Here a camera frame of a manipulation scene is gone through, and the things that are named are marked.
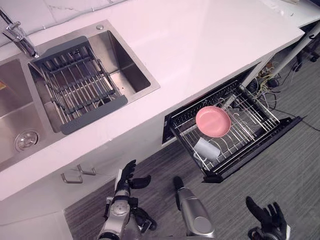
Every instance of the sink basin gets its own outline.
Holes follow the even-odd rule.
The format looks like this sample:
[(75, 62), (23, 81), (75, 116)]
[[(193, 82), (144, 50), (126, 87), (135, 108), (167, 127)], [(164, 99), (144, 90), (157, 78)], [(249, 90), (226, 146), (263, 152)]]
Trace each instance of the sink basin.
[[(40, 57), (37, 59), (43, 58), (50, 49), (83, 36), (105, 69), (99, 74), (105, 74), (112, 80), (115, 91), (126, 99), (124, 105), (160, 87), (107, 20), (38, 45), (36, 49)], [(0, 171), (66, 136), (61, 130), (64, 124), (45, 83), (43, 73), (23, 53), (0, 62)], [(94, 84), (89, 83), (87, 90)], [(69, 93), (77, 95), (75, 91), (80, 93), (84, 88)], [(97, 101), (91, 105), (106, 109), (104, 106), (110, 102), (103, 103)], [(110, 112), (103, 112), (98, 117)]]
[(0, 163), (27, 152), (46, 138), (22, 66), (0, 66)]
[(68, 35), (29, 64), (55, 133), (70, 134), (159, 88), (108, 21)]

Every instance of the metal rack bars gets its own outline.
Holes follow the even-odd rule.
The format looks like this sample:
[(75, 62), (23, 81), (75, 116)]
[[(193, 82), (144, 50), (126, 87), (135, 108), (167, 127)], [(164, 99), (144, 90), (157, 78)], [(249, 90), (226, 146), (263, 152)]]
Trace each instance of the metal rack bars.
[(62, 124), (120, 96), (89, 46), (55, 56), (45, 61), (40, 70)]
[[(231, 103), (228, 105), (224, 104), (229, 103), (230, 98), (233, 98), (233, 107)], [(224, 108), (231, 119), (230, 130), (223, 137), (210, 138), (204, 135), (198, 129), (195, 117), (190, 119), (186, 118), (184, 122), (179, 118), (179, 124), (173, 120), (173, 126), (182, 140), (187, 143), (187, 146), (193, 151), (193, 157), (197, 163), (205, 170), (210, 171), (217, 164), (224, 162), (246, 146), (255, 143), (261, 136), (267, 134), (279, 124), (279, 120), (270, 111), (265, 108), (265, 116), (260, 113), (254, 104), (259, 104), (261, 107), (264, 107), (257, 100), (254, 103), (250, 102), (243, 91), (234, 91), (228, 98), (220, 98), (218, 102), (215, 103), (215, 106)], [(221, 154), (216, 159), (216, 162), (209, 161), (194, 150), (194, 146), (199, 138), (206, 139), (209, 143), (220, 149)]]

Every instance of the faucet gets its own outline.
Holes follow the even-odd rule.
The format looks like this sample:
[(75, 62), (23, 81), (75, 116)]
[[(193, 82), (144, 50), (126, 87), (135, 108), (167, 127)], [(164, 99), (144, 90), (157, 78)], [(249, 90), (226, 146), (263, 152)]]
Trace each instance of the faucet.
[(36, 52), (35, 47), (26, 39), (26, 34), (19, 27), (21, 23), (17, 22), (8, 22), (8, 26), (2, 32), (10, 41), (14, 44), (27, 56), (32, 58), (38, 58), (39, 55)]

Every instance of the white countertop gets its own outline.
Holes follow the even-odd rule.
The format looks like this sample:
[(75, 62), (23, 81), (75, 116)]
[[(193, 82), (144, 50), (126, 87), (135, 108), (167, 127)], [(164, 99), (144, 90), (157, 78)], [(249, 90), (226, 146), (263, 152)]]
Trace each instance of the white countertop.
[(297, 4), (283, 0), (260, 1), (299, 28), (320, 20), (320, 6), (309, 0), (299, 0)]
[[(37, 46), (104, 19), (160, 88), (0, 172), (0, 182), (10, 183), (0, 184), (0, 200), (171, 112), (303, 34), (257, 0), (131, 0), (37, 32), (30, 39)], [(15, 51), (12, 44), (4, 46), (0, 60)]]

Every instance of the gray carpet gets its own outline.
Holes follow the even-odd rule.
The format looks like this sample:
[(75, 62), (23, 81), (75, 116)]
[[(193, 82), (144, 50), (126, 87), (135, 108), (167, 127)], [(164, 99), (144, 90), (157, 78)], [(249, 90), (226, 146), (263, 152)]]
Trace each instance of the gray carpet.
[[(292, 66), (283, 70), (283, 77)], [(286, 81), (278, 94), (277, 109), (301, 117), (320, 129), (320, 63), (305, 60), (301, 70)], [(287, 117), (274, 111), (278, 117)], [(133, 190), (157, 223), (149, 236), (184, 236), (185, 226), (177, 210), (172, 178), (179, 175), (207, 207), (219, 240), (248, 239), (249, 228), (258, 221), (249, 213), (245, 197), (259, 205), (277, 201), (291, 239), (320, 239), (320, 132), (299, 123), (289, 133), (221, 184), (201, 183), (202, 173), (179, 142), (140, 163), (136, 177), (152, 176), (148, 188)], [(106, 196), (113, 195), (114, 181), (65, 210), (74, 239), (94, 239), (104, 223)]]

